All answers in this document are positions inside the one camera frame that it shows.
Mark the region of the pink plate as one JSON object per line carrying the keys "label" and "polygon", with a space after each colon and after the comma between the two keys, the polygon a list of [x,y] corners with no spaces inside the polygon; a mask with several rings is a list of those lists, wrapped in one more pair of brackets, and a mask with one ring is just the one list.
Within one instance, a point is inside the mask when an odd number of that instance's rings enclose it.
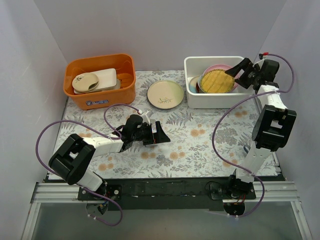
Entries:
{"label": "pink plate", "polygon": [[[217,70],[217,69],[221,69],[221,70],[229,70],[231,69],[232,67],[229,66],[229,65],[225,65],[225,64],[216,64],[216,65],[213,65],[213,66],[210,66],[208,67],[202,74],[206,74],[207,72],[209,71],[212,71],[212,70]],[[238,87],[238,84],[236,83],[236,79],[234,78],[234,81],[235,81],[235,84],[234,84],[234,87],[232,89],[232,91],[230,92],[227,92],[227,93],[231,93],[233,92],[237,87]]]}

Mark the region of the yellow woven plate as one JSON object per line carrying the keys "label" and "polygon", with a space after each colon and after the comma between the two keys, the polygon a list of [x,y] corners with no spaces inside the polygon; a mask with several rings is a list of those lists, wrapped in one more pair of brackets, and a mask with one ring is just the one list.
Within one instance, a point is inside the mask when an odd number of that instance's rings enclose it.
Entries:
{"label": "yellow woven plate", "polygon": [[232,91],[235,86],[235,79],[227,75],[225,70],[214,69],[205,73],[201,86],[207,94],[224,94]]}

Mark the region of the cream green twig plate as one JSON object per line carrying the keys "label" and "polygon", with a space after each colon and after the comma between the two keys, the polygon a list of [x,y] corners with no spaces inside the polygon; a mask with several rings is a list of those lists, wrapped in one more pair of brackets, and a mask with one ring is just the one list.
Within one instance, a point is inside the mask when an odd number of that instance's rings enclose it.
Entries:
{"label": "cream green twig plate", "polygon": [[184,99],[184,90],[176,82],[160,80],[147,91],[148,101],[156,108],[168,110],[177,107]]}

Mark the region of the cream blue tree plate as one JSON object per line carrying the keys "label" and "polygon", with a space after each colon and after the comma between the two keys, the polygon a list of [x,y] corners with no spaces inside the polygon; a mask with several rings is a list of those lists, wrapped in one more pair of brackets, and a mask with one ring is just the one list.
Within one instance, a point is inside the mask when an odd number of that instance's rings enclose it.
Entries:
{"label": "cream blue tree plate", "polygon": [[193,94],[198,94],[196,90],[196,83],[198,81],[199,75],[190,79],[189,81],[189,91]]}

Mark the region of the light blue plate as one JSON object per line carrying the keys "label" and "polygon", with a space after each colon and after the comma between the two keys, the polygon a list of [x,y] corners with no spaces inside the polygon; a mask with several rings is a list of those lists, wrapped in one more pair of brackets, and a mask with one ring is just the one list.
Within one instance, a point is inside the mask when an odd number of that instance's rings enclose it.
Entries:
{"label": "light blue plate", "polygon": [[204,91],[203,88],[202,88],[202,80],[203,80],[203,78],[204,78],[205,75],[206,75],[206,74],[203,73],[202,75],[200,75],[200,76],[198,77],[198,80],[197,80],[198,92],[201,93],[201,94],[207,94],[207,92]]}

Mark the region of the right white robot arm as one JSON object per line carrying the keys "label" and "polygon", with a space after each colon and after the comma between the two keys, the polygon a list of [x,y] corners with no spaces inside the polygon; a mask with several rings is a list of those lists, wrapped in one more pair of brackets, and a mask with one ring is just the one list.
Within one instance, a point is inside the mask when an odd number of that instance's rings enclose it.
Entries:
{"label": "right white robot arm", "polygon": [[280,64],[274,60],[264,59],[259,64],[244,58],[226,71],[241,87],[252,88],[262,107],[243,165],[233,172],[226,186],[227,195],[232,199],[248,195],[253,190],[255,174],[273,152],[287,144],[293,129],[297,113],[283,103],[279,86],[274,82],[279,68]]}

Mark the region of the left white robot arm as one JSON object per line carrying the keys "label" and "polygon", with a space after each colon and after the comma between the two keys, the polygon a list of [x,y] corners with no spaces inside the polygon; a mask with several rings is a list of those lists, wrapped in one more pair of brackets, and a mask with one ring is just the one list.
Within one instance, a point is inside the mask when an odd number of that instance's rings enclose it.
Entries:
{"label": "left white robot arm", "polygon": [[155,122],[156,132],[146,114],[132,114],[124,125],[115,129],[109,137],[80,137],[71,134],[49,160],[49,167],[67,184],[80,185],[89,189],[95,200],[106,196],[106,182],[98,174],[89,170],[89,164],[95,157],[121,153],[129,149],[133,142],[142,142],[144,146],[169,143],[159,121]]}

